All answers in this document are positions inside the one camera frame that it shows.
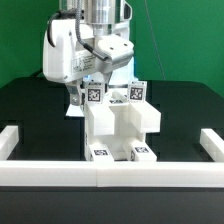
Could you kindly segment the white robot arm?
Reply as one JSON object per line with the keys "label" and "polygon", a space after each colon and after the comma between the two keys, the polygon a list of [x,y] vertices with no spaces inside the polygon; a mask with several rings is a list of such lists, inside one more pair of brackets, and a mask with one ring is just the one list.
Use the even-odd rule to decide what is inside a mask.
{"label": "white robot arm", "polygon": [[83,103],[82,79],[95,75],[107,84],[112,73],[130,62],[132,8],[125,0],[60,0],[48,21],[43,45],[43,74],[64,83],[73,105]]}

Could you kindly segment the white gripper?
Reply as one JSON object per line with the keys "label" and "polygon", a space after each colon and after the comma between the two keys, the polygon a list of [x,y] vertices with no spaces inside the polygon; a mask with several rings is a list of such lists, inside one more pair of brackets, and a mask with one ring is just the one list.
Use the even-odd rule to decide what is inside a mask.
{"label": "white gripper", "polygon": [[79,79],[95,73],[110,74],[133,58],[129,25],[129,19],[97,24],[77,21],[74,14],[54,14],[44,36],[43,74],[49,81],[67,83],[70,103],[80,106]]}

